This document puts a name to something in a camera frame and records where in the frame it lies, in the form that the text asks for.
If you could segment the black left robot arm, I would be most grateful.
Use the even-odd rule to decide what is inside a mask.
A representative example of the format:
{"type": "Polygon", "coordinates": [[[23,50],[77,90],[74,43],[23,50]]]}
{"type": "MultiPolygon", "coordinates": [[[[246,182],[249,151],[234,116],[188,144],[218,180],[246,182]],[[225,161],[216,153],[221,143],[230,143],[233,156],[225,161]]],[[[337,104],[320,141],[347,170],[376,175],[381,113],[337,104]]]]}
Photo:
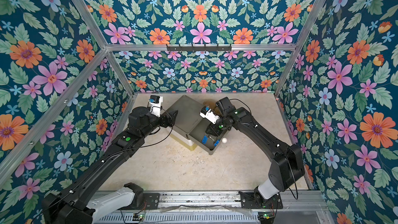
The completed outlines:
{"type": "Polygon", "coordinates": [[[98,219],[125,206],[143,204],[143,189],[129,183],[119,191],[120,200],[108,195],[99,204],[92,197],[105,181],[141,147],[145,138],[157,128],[173,127],[178,111],[165,111],[160,116],[148,107],[136,107],[129,114],[129,123],[111,142],[102,157],[92,164],[82,176],[59,194],[49,194],[42,201],[42,214],[47,224],[93,224],[98,219]]]}

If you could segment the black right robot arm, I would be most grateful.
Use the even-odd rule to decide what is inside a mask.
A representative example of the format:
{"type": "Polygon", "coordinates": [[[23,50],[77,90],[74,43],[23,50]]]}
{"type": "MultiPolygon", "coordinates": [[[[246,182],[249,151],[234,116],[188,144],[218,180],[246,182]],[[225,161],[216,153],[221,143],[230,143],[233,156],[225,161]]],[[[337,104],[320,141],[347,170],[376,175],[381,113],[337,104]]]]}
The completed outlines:
{"type": "Polygon", "coordinates": [[[228,97],[216,102],[220,112],[204,107],[201,116],[210,121],[206,129],[207,135],[219,136],[224,130],[235,130],[250,138],[268,157],[271,167],[268,179],[255,188],[258,200],[269,200],[305,175],[305,166],[300,148],[296,144],[289,145],[278,139],[254,118],[251,110],[236,108],[228,97]]]}

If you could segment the white yellow drawer cabinet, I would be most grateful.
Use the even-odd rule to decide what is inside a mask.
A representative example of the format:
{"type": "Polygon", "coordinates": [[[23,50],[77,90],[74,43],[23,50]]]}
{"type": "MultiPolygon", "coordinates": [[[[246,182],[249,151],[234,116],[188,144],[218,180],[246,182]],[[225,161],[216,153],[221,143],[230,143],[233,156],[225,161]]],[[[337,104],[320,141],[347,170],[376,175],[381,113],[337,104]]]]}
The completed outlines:
{"type": "Polygon", "coordinates": [[[194,151],[197,148],[198,145],[189,138],[188,133],[184,132],[179,127],[174,126],[172,128],[168,127],[167,129],[171,131],[170,137],[186,149],[194,151]]]}

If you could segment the brown teddy bear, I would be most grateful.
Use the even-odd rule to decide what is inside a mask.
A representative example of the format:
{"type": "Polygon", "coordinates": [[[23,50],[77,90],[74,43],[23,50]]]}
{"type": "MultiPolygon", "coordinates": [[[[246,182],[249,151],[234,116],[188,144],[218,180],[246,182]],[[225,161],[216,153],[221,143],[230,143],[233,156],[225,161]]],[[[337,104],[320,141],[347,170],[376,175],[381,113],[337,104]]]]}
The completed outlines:
{"type": "Polygon", "coordinates": [[[216,107],[217,107],[217,106],[216,106],[216,101],[211,100],[211,99],[204,100],[204,101],[203,101],[203,105],[205,105],[205,106],[211,108],[212,110],[215,110],[216,107]]]}

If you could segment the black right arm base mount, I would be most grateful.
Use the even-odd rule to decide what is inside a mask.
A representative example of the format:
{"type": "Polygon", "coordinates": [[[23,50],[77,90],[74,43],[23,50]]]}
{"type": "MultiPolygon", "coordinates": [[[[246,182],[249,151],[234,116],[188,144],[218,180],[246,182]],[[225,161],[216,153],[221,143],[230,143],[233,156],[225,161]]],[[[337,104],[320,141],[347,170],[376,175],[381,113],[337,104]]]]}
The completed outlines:
{"type": "Polygon", "coordinates": [[[269,199],[263,198],[258,192],[239,191],[240,203],[242,208],[247,209],[282,209],[283,204],[280,195],[273,195],[269,199]]]}

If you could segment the black hook rail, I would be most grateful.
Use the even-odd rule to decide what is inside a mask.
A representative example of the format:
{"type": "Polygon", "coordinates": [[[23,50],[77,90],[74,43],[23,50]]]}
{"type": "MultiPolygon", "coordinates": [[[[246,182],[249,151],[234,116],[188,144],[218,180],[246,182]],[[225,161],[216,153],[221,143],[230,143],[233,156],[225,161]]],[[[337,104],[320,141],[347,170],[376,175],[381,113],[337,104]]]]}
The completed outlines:
{"type": "Polygon", "coordinates": [[[166,45],[167,51],[178,51],[178,52],[197,52],[197,51],[208,51],[208,52],[219,52],[219,51],[232,51],[231,45],[166,45]]]}

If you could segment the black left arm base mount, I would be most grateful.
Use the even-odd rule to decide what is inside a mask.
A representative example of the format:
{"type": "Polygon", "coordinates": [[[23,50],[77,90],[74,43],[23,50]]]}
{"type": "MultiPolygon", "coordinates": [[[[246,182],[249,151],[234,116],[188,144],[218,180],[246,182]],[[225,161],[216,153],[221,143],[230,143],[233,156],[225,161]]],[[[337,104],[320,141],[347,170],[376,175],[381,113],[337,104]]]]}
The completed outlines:
{"type": "Polygon", "coordinates": [[[146,210],[157,209],[160,203],[160,194],[144,191],[142,187],[134,183],[127,183],[123,186],[134,193],[134,198],[129,205],[123,206],[121,210],[146,210]]]}

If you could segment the aluminium front rail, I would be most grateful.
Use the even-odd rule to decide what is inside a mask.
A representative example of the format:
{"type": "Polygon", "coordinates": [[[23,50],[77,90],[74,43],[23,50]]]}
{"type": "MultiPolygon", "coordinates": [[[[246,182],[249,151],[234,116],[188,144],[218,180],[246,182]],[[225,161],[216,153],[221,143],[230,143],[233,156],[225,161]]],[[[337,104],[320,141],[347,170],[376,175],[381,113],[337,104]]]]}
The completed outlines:
{"type": "MultiPolygon", "coordinates": [[[[121,191],[98,191],[91,202],[108,195],[120,200],[121,191]]],[[[242,208],[239,191],[148,191],[160,194],[157,209],[121,210],[94,224],[332,224],[334,220],[319,191],[278,193],[282,209],[242,208]]]]}

